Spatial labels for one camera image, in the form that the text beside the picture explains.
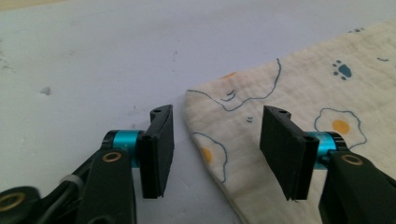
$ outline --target cream fabric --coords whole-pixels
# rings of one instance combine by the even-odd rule
[[[259,150],[264,105],[288,110],[304,131],[340,133],[353,152],[396,177],[396,22],[187,91],[191,136],[244,223],[320,223],[326,171],[314,172],[308,200],[286,201]]]

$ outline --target screw hole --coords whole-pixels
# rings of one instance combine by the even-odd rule
[[[346,155],[341,156],[341,159],[343,159],[343,161],[346,161],[347,163],[350,163],[352,165],[363,165],[363,161],[356,156],[346,154]]]
[[[5,212],[18,206],[23,202],[25,196],[26,195],[22,192],[15,192],[0,197],[0,212]]]
[[[102,160],[105,162],[113,162],[119,160],[120,158],[121,154],[119,152],[109,152],[102,157]]]

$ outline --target white table surface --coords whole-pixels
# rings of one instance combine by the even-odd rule
[[[142,199],[134,170],[138,223],[240,223],[191,141],[185,91],[395,19],[394,0],[85,0],[2,11],[0,191],[47,195],[109,130],[146,130],[149,111],[172,104],[167,189]]]

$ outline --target blue anodized part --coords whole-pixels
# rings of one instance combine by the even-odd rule
[[[138,130],[118,130],[113,140],[113,148],[126,150],[131,158],[131,166],[134,168],[139,167],[136,141],[140,132]]]
[[[316,137],[320,141],[318,146],[317,161],[315,162],[314,169],[325,170],[326,167],[318,162],[319,158],[322,156],[327,156],[328,151],[336,150],[337,146],[329,133],[307,132],[307,134],[311,137]]]

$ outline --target egg print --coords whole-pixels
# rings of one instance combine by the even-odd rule
[[[193,135],[201,143],[201,153],[207,165],[211,167],[213,175],[219,182],[226,182],[227,148],[221,142],[204,133],[193,133]]]
[[[315,119],[315,129],[318,132],[341,134],[349,149],[367,142],[361,129],[361,120],[352,111],[323,108]]]

